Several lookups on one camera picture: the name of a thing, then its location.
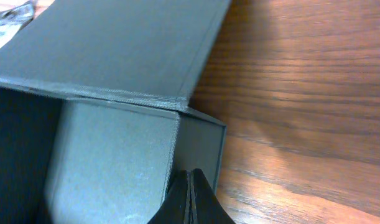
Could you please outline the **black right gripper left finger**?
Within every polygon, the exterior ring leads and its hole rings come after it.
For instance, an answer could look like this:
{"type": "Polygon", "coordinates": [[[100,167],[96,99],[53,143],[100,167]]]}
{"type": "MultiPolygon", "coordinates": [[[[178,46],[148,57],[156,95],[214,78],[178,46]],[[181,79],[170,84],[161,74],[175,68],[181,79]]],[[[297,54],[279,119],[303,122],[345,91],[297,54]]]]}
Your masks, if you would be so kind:
{"type": "Polygon", "coordinates": [[[159,210],[148,224],[190,223],[190,174],[180,171],[159,210]]]}

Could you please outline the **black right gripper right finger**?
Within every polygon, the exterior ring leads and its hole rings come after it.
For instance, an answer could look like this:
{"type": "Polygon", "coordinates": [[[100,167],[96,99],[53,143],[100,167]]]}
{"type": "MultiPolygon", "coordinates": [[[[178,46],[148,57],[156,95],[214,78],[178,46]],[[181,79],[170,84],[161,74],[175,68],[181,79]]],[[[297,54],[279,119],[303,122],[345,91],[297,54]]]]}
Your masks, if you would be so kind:
{"type": "Polygon", "coordinates": [[[194,169],[190,174],[191,223],[234,224],[219,203],[203,171],[194,169]]]}

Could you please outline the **dark green gift box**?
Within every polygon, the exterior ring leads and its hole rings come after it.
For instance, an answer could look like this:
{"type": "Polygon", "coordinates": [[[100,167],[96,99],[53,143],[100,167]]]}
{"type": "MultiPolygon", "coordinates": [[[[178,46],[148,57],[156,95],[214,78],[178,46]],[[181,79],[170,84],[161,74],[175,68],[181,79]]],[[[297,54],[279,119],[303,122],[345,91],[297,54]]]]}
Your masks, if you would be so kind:
{"type": "Polygon", "coordinates": [[[148,223],[183,170],[215,193],[226,125],[189,101],[229,5],[55,1],[1,47],[0,223],[148,223]]]}

